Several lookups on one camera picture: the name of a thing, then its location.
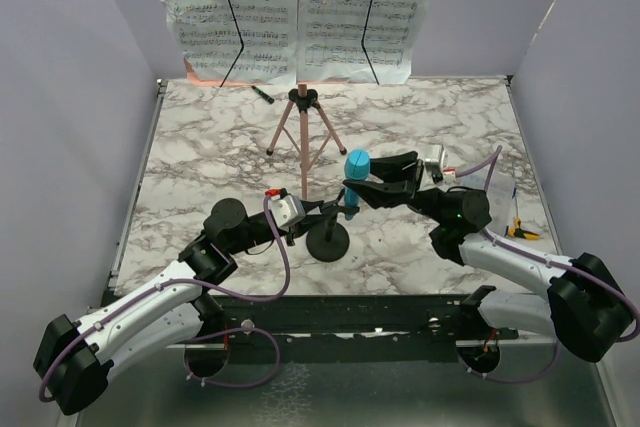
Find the pink music stand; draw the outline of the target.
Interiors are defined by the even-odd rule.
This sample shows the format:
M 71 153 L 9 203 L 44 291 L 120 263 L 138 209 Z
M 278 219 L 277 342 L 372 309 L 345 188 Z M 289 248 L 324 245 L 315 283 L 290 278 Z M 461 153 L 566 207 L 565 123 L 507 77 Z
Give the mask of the pink music stand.
M 297 42 L 298 42 L 298 14 L 297 13 Z M 294 138 L 292 143 L 296 148 L 300 159 L 300 171 L 307 174 L 310 168 L 316 162 L 316 155 L 310 152 L 309 138 L 309 115 L 311 112 L 320 112 L 322 107 L 318 99 L 316 91 L 310 88 L 313 81 L 298 81 L 297 70 L 296 80 L 292 84 L 282 84 L 289 88 L 289 101 L 287 105 L 288 112 L 297 112 L 299 115 L 300 134 Z

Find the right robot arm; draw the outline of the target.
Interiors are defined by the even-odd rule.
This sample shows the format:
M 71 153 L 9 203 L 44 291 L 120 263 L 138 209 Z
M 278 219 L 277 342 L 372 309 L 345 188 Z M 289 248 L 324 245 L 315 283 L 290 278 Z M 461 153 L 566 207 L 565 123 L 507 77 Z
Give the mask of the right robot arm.
M 440 258 L 525 288 L 509 294 L 490 287 L 474 298 L 459 314 L 467 336 L 502 328 L 535 332 L 592 363 L 614 344 L 638 337 L 639 310 L 599 257 L 544 253 L 490 232 L 486 191 L 458 184 L 442 189 L 457 175 L 442 159 L 424 161 L 415 151 L 372 158 L 355 150 L 344 173 L 347 205 L 361 199 L 373 209 L 406 206 L 435 222 L 429 237 Z

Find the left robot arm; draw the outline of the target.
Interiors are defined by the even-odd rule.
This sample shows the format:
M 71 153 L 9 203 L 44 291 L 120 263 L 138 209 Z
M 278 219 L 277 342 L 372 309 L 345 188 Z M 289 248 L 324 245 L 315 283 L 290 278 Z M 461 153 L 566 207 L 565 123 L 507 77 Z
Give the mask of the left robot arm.
M 142 287 L 77 320 L 61 314 L 47 324 L 33 362 L 40 401 L 75 414 L 143 354 L 214 339 L 224 314 L 209 293 L 224 290 L 237 268 L 234 255 L 272 243 L 284 251 L 339 208 L 337 200 L 304 201 L 283 189 L 267 192 L 254 215 L 238 199 L 218 201 L 199 235 Z

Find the black microphone stand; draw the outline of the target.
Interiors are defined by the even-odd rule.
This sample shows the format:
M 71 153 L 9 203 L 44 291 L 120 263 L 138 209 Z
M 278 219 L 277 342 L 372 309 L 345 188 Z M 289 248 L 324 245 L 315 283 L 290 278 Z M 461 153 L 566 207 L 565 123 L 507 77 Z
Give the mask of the black microphone stand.
M 338 222 L 341 206 L 333 203 L 322 210 L 323 221 L 306 235 L 308 253 L 320 262 L 335 262 L 345 256 L 350 246 L 347 230 Z

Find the sheet music page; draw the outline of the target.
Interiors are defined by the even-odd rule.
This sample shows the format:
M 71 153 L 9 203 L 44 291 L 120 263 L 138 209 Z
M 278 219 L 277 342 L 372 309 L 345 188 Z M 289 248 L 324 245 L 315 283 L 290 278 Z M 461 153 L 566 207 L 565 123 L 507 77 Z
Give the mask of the sheet music page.
M 160 0 L 189 71 L 201 82 L 292 84 L 298 0 Z
M 299 0 L 297 79 L 403 84 L 430 0 Z

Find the teal toy microphone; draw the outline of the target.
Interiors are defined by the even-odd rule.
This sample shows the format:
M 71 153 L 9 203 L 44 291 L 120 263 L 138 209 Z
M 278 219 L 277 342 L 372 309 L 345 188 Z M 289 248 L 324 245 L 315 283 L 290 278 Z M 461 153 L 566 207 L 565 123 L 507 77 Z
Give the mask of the teal toy microphone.
M 369 153 L 362 149 L 352 150 L 346 157 L 344 174 L 346 180 L 366 180 L 370 174 Z M 344 193 L 344 206 L 357 207 L 358 204 L 358 195 L 352 189 L 346 187 Z

